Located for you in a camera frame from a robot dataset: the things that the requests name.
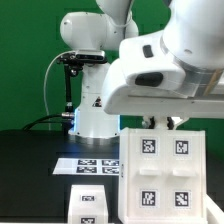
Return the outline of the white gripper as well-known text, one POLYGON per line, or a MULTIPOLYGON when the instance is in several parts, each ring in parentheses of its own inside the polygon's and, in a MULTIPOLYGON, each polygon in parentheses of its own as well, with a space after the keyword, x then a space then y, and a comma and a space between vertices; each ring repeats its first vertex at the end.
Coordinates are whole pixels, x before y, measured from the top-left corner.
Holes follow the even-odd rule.
POLYGON ((107 114, 144 116, 142 127, 155 128, 155 118, 168 117, 167 127, 175 129, 182 118, 224 118, 224 97, 184 99, 154 95, 154 89, 131 86, 115 61, 106 74, 101 93, 102 108, 107 114))

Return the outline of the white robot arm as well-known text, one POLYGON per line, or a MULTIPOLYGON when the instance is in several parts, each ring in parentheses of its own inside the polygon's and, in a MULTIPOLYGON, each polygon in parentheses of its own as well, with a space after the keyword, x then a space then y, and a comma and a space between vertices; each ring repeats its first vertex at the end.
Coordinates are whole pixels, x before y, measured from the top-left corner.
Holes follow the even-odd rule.
POLYGON ((60 24, 69 57, 83 72, 70 136, 119 135, 122 115, 224 118, 224 0, 171 0, 161 30, 141 35, 134 0, 96 0, 99 12, 72 12, 60 24))

